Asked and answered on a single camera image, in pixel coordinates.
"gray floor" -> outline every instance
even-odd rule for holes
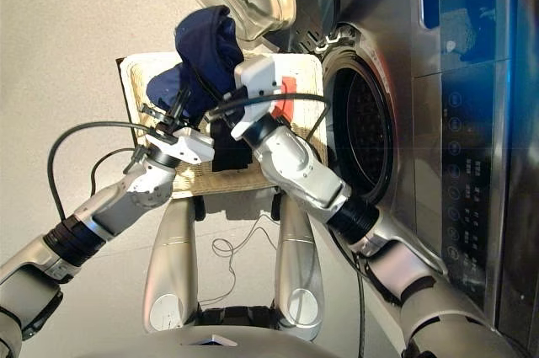
[[[56,137],[84,121],[126,120],[115,59],[172,50],[173,27],[195,8],[193,0],[1,0],[0,261],[58,221],[45,174]],[[129,131],[99,129],[79,133],[61,147],[55,171],[68,213],[87,199],[93,163],[131,144]],[[98,186],[119,179],[126,162],[125,154],[106,162]],[[239,243],[253,214],[270,203],[267,193],[252,196],[250,207],[241,210],[240,195],[208,200],[214,213],[196,227],[199,299],[222,294],[232,282],[226,260],[211,253],[211,241],[225,237]],[[162,214],[163,208],[144,216],[86,263],[21,356],[75,356],[115,337],[143,333],[142,291]],[[276,239],[277,226],[261,224]],[[317,342],[340,356],[357,356],[355,276],[324,244],[320,249],[327,318]],[[235,260],[237,288],[223,305],[270,304],[274,263],[273,249],[255,235]],[[371,350],[380,353],[384,341],[373,326]]]

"beige mat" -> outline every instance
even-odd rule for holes
[[[289,62],[295,64],[294,70],[282,70],[286,76],[296,78],[296,91],[298,93],[311,93],[323,95],[322,70],[319,61],[313,56],[284,55]],[[157,120],[149,115],[139,112],[142,104],[152,105],[146,96],[146,86],[156,75],[173,67],[180,62],[176,52],[141,53],[126,57],[120,64],[120,75],[127,99],[127,108],[131,120],[146,126],[154,126]],[[315,101],[296,101],[292,130],[305,137],[323,112],[323,104]],[[206,133],[205,122],[200,125],[200,131]],[[144,134],[137,131],[137,142],[146,144]],[[322,123],[315,132],[311,143],[317,149],[323,163],[327,164],[328,154],[326,148],[326,129]],[[181,163],[177,169],[178,174],[173,182],[173,198],[184,198],[193,195],[218,194],[240,190],[256,190],[270,187],[260,171],[259,163],[253,162],[245,169],[211,171],[211,162],[198,165]]]

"cable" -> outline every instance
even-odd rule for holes
[[[269,244],[271,244],[271,247],[274,250],[277,250],[277,246],[275,246],[275,244],[271,241],[271,238],[270,238],[268,232],[266,232],[266,230],[263,227],[258,226],[258,224],[260,223],[260,221],[264,217],[269,219],[271,222],[273,222],[276,225],[279,224],[279,223],[273,221],[267,215],[260,215],[260,217],[256,220],[256,222],[251,227],[251,230],[249,230],[247,236],[242,240],[242,242],[240,242],[240,244],[238,246],[233,246],[232,243],[230,243],[225,238],[214,238],[213,239],[213,241],[211,242],[211,251],[213,252],[213,254],[215,254],[217,257],[221,257],[221,258],[224,258],[224,259],[228,258],[228,272],[230,272],[232,274],[232,286],[230,287],[230,289],[228,291],[226,291],[225,293],[223,293],[219,297],[212,297],[212,298],[209,298],[209,299],[204,299],[202,301],[199,301],[199,304],[201,306],[208,306],[208,305],[212,305],[214,303],[218,303],[218,302],[222,301],[223,299],[225,299],[226,297],[228,297],[234,291],[234,288],[236,287],[236,271],[234,271],[234,268],[232,267],[232,262],[234,260],[234,255],[236,255],[239,250],[241,250],[245,245],[247,245],[248,241],[256,233],[256,231],[260,230],[266,236],[266,238],[268,239]],[[219,247],[217,245],[219,242],[222,242],[222,243],[226,244],[227,248]]]
[[[307,138],[306,138],[307,141],[309,141],[312,138],[312,135],[314,135],[314,131],[322,123],[323,119],[326,117],[326,115],[329,112],[329,109],[331,108],[331,101],[329,99],[326,99],[322,95],[309,94],[309,93],[284,93],[284,94],[262,95],[260,97],[253,97],[251,99],[237,99],[234,101],[230,101],[225,104],[217,105],[217,107],[215,107],[213,110],[208,111],[208,115],[210,117],[217,117],[231,110],[236,110],[238,108],[247,107],[249,105],[267,103],[270,101],[278,101],[280,99],[303,99],[303,100],[318,101],[320,103],[324,103],[324,109],[323,109],[322,114],[318,117],[317,121],[314,123],[314,126],[307,134]]]
[[[356,271],[360,269],[360,256],[354,254],[354,262],[357,268]],[[363,358],[365,354],[365,293],[363,290],[363,278],[359,273],[357,274],[357,286],[358,291],[360,292],[360,345],[358,347],[358,358]]]
[[[363,290],[363,280],[366,279],[370,281],[370,279],[360,269],[360,256],[353,253],[354,260],[352,260],[344,251],[343,246],[335,234],[331,230],[329,231],[329,234],[339,249],[339,252],[343,255],[344,259],[346,259],[350,267],[352,267],[357,274],[357,286],[360,293],[360,343],[358,347],[358,357],[363,358],[363,354],[365,354],[365,293]]]
[[[109,152],[107,154],[105,154],[100,160],[98,160],[92,167],[92,172],[90,173],[90,184],[92,186],[91,190],[90,190],[90,196],[94,195],[95,194],[95,188],[96,188],[96,185],[95,185],[95,172],[97,171],[98,167],[101,165],[102,162],[104,162],[107,158],[111,157],[111,156],[114,156],[115,154],[117,153],[121,153],[121,152],[134,152],[135,151],[135,148],[134,147],[122,147],[121,149],[116,149],[116,150],[113,150],[112,152]]]
[[[56,181],[54,180],[54,157],[56,155],[56,152],[58,150],[58,147],[73,133],[82,131],[83,129],[88,128],[97,128],[100,126],[117,126],[120,128],[135,128],[140,129],[141,131],[149,132],[150,128],[144,125],[140,124],[133,124],[131,122],[119,122],[115,120],[101,120],[96,122],[87,122],[85,124],[74,126],[71,129],[68,129],[64,133],[62,133],[58,139],[53,143],[50,151],[49,151],[49,157],[47,159],[47,178],[49,180],[49,188],[51,189],[52,198],[54,200],[54,203],[56,205],[56,209],[58,210],[58,215],[60,216],[60,220],[66,219],[66,214],[64,213],[64,208],[61,204],[60,196],[58,195],[58,189],[56,188]]]

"navy blue cloth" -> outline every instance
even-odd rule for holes
[[[181,81],[191,90],[185,116],[198,117],[215,107],[216,101],[200,86],[196,73],[221,94],[235,89],[234,67],[243,61],[243,54],[229,12],[226,6],[202,8],[179,23],[175,41],[182,63],[157,75],[147,86],[147,96],[156,106],[168,110]]]

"washing machine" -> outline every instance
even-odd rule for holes
[[[198,1],[226,4],[244,42],[320,58],[333,101],[330,167],[416,232],[491,323],[535,351],[537,268],[527,265],[525,279],[516,274],[523,255],[505,241],[505,230],[537,227],[530,217],[537,214],[506,218],[518,203],[512,189],[521,170],[539,181],[531,153],[511,151],[520,135],[511,129],[525,125],[511,121],[529,115],[513,99],[537,105],[529,91],[537,0]],[[530,146],[537,138],[526,129]],[[515,169],[511,153],[525,167]],[[531,187],[525,193],[534,193]],[[527,264],[537,256],[526,254]],[[516,326],[517,316],[526,323]]]

